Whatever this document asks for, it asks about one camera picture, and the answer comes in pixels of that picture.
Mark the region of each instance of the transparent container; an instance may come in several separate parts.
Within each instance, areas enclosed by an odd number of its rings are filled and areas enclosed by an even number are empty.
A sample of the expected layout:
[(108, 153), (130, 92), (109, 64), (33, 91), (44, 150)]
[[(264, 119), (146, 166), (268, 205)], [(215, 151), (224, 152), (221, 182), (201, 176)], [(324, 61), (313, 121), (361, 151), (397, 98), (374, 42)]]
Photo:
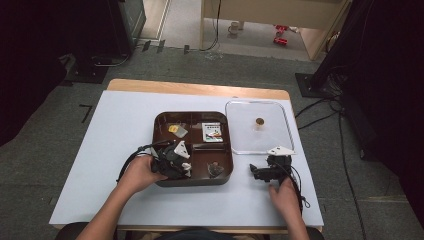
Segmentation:
[(270, 101), (230, 101), (225, 106), (235, 154), (268, 154), (282, 146), (294, 150), (284, 107)]

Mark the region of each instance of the person's left hand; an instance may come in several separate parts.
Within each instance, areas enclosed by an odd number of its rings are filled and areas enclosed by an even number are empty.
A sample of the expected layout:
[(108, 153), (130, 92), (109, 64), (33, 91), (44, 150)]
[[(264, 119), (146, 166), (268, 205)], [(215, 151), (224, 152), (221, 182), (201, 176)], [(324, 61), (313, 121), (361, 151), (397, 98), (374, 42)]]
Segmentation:
[(149, 155), (139, 156), (132, 160), (117, 187), (132, 196), (152, 183), (167, 179), (160, 173), (152, 172), (151, 161), (152, 156)]

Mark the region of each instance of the table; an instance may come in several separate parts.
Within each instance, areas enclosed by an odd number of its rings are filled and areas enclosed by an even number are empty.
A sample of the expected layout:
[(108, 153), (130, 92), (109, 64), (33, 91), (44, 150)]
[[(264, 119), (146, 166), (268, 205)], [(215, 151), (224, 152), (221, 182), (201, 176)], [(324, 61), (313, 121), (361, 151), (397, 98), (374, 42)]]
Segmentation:
[[(225, 103), (234, 96), (238, 100), (275, 97), (274, 101), (291, 109), (283, 90), (112, 80), (102, 94), (50, 224), (61, 228), (71, 222), (91, 220), (114, 188), (128, 155), (150, 143), (158, 113), (187, 109), (225, 113)], [(290, 126), (295, 127), (294, 117), (289, 119)], [(323, 226), (322, 216), (298, 132), (292, 130), (292, 137), (297, 152), (293, 166), (302, 177), (302, 194), (311, 204), (303, 217), (307, 225), (319, 228)], [(197, 225), (227, 233), (286, 233), (284, 221), (270, 202), (267, 184), (254, 180), (248, 171), (249, 163), (266, 167), (264, 155), (233, 154), (233, 161), (233, 173), (224, 185), (152, 185), (135, 194), (121, 214), (118, 229), (176, 231)]]
[[(220, 19), (294, 26), (311, 60), (322, 51), (327, 39), (339, 31), (351, 0), (225, 0)], [(219, 0), (202, 0), (200, 46), (203, 43), (203, 19), (216, 18)]]

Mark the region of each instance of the white tabletop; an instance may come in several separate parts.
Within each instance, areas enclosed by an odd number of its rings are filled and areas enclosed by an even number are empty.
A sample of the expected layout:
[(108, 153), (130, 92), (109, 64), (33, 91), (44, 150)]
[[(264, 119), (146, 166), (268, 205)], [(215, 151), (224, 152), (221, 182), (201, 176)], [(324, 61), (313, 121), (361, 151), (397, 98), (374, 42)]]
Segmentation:
[[(88, 222), (116, 186), (119, 171), (139, 146), (150, 144), (155, 117), (166, 111), (218, 111), (233, 98), (105, 91), (98, 103), (84, 141), (69, 173), (50, 224), (62, 227)], [(292, 166), (302, 180), (302, 195), (308, 226), (323, 226), (311, 173), (300, 142), (289, 100), (280, 103), (287, 114), (296, 155)], [(267, 167), (266, 155), (233, 154), (234, 170), (227, 183), (218, 186), (162, 188), (151, 185), (135, 194), (125, 206), (120, 228), (151, 227), (281, 227), (284, 220), (275, 211), (268, 184), (255, 180), (249, 164)]]

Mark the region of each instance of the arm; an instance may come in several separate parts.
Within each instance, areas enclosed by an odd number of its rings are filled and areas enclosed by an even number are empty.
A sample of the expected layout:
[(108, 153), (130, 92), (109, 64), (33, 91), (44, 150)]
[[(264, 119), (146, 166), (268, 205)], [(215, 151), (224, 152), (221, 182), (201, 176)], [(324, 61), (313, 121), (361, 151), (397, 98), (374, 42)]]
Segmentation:
[(300, 213), (296, 192), (290, 178), (286, 178), (283, 183), (281, 183), (278, 192), (270, 185), (269, 195), (271, 196), (272, 203), (287, 223), (289, 239), (309, 239), (305, 223), (302, 219), (302, 214)]
[(136, 157), (131, 162), (102, 208), (78, 236), (78, 240), (113, 238), (119, 216), (131, 196), (156, 181), (166, 179), (159, 173), (151, 172), (151, 160), (151, 157), (146, 155)]

